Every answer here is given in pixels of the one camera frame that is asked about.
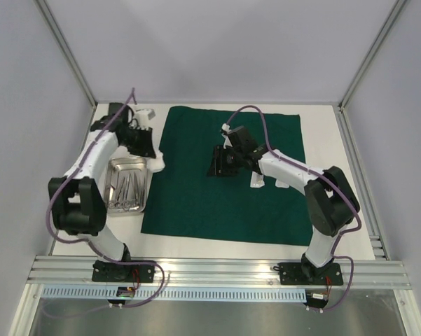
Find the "clear suture packet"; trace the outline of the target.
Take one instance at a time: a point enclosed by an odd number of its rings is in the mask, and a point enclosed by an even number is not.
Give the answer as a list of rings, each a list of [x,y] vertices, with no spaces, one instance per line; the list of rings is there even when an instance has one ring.
[[[251,188],[262,188],[265,185],[263,175],[253,171],[251,173],[251,180],[249,186]]]
[[[289,184],[277,179],[275,182],[275,187],[276,188],[289,188]]]

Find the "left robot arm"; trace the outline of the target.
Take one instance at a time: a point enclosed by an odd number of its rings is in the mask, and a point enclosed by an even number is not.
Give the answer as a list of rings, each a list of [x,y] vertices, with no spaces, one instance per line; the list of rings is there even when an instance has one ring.
[[[63,244],[87,244],[98,258],[109,263],[116,280],[128,279],[133,271],[128,247],[106,224],[107,207],[98,181],[114,152],[123,147],[135,158],[145,158],[152,172],[165,166],[161,152],[153,145],[150,109],[133,109],[129,104],[111,103],[106,115],[90,126],[89,139],[73,166],[48,182],[50,203],[46,227],[52,236],[64,232]]]

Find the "steel tweezers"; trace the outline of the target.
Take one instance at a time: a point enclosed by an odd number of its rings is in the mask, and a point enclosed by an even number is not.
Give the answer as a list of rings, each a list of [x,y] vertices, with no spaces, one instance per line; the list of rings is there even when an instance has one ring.
[[[144,192],[144,179],[140,176],[140,173],[134,174],[134,198],[137,206],[140,207],[143,203],[143,192]]]
[[[146,175],[139,175],[139,205],[140,208],[146,206]]]
[[[131,198],[134,205],[139,204],[139,179],[136,172],[133,172],[130,175],[130,191],[132,193]]]
[[[134,174],[129,173],[126,179],[125,203],[131,207],[135,200]]]

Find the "white gauze pad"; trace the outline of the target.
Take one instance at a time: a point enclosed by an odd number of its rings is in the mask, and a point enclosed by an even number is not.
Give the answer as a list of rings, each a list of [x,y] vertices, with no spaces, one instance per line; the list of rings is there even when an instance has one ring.
[[[156,157],[150,158],[147,167],[153,174],[161,172],[165,168],[165,162],[163,160],[163,153],[159,150],[155,150]]]

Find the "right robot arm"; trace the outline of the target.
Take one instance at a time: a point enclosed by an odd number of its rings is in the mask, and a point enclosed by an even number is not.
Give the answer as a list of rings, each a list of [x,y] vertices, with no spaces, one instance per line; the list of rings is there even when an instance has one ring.
[[[276,187],[291,187],[305,197],[314,232],[302,257],[301,273],[307,282],[319,283],[334,259],[341,230],[360,210],[344,172],[336,166],[313,169],[266,144],[259,145],[244,126],[231,129],[224,124],[221,133],[224,144],[214,147],[208,176],[237,176],[245,168],[251,172],[252,188],[262,188],[264,178],[270,177]]]

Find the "stainless steel instrument tray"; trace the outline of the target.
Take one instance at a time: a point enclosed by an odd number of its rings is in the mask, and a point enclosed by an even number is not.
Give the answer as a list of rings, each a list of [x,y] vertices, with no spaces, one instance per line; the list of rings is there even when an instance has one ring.
[[[148,182],[148,169],[146,159],[143,157],[129,156],[129,157],[115,157],[109,160],[108,167],[106,170],[106,178],[104,182],[104,201],[107,207],[107,212],[112,215],[117,214],[128,214],[142,213],[145,209],[140,206],[133,205],[129,211],[123,211],[121,209],[110,209],[108,207],[109,193],[105,192],[105,186],[108,183],[115,183],[118,179],[127,177],[129,173],[140,173],[146,175],[146,199],[147,199],[147,182]]]

